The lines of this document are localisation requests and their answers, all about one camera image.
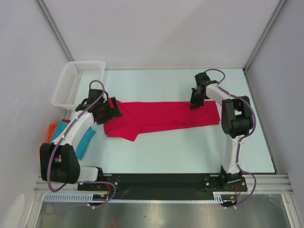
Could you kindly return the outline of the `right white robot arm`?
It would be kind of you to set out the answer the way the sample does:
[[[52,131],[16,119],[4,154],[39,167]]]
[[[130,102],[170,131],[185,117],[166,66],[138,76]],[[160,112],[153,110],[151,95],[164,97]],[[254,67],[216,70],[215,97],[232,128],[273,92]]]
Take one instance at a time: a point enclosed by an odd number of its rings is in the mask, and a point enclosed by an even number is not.
[[[245,186],[245,173],[240,167],[240,155],[243,140],[256,128],[256,116],[247,96],[236,96],[225,90],[222,80],[211,80],[208,69],[195,75],[196,87],[192,88],[190,109],[206,106],[206,100],[212,99],[221,107],[221,127],[226,134],[226,153],[218,176],[204,177],[205,191],[233,191],[236,186]]]

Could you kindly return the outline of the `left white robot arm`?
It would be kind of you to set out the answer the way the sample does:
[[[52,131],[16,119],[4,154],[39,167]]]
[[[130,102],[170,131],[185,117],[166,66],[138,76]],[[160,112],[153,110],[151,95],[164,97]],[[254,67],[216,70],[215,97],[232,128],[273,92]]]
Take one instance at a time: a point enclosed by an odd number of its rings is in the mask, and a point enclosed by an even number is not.
[[[93,124],[105,124],[122,116],[115,97],[109,97],[102,89],[90,89],[88,98],[75,109],[75,116],[63,132],[39,149],[42,180],[74,184],[87,182],[95,190],[101,189],[105,178],[101,168],[79,163],[76,149]]]

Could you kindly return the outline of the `pink t shirt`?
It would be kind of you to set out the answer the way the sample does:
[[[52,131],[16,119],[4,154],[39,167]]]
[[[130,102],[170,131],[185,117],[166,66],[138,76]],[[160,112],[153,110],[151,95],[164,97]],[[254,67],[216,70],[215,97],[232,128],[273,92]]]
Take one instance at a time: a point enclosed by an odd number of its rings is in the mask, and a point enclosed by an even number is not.
[[[190,109],[188,102],[118,102],[122,116],[104,124],[108,137],[134,142],[142,133],[218,125],[220,116],[216,102]]]

